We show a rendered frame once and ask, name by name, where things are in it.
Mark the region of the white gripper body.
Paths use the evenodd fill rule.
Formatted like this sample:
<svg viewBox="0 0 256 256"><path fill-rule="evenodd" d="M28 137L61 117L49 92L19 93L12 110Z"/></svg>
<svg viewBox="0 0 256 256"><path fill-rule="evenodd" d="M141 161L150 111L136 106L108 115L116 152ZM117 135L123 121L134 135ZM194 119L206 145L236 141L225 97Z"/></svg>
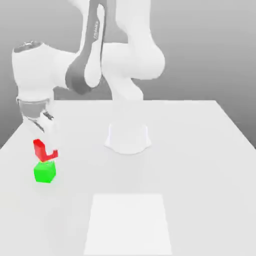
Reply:
<svg viewBox="0 0 256 256"><path fill-rule="evenodd" d="M37 119L24 117L23 124L31 133L33 139L40 139L42 142L53 139L57 130L55 121L47 117Z"/></svg>

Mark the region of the small red cube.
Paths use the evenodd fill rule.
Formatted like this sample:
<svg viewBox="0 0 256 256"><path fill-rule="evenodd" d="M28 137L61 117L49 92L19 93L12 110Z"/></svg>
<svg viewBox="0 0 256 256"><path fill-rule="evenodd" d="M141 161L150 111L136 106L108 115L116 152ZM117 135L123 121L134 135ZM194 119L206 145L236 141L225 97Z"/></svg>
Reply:
<svg viewBox="0 0 256 256"><path fill-rule="evenodd" d="M41 162L46 162L46 161L49 161L51 159L55 159L58 157L57 150L53 150L52 154L47 155L46 146L40 139L34 139L33 146L34 146L35 155L38 157L38 159Z"/></svg>

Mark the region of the small green cube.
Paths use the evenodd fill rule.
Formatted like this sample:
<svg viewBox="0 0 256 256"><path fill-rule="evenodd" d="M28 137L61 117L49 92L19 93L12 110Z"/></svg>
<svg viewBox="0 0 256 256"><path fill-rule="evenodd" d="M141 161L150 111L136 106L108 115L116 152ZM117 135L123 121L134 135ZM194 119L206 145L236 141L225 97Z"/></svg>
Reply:
<svg viewBox="0 0 256 256"><path fill-rule="evenodd" d="M56 166L54 161L38 162L33 169L34 177L37 182L51 183L56 176Z"/></svg>

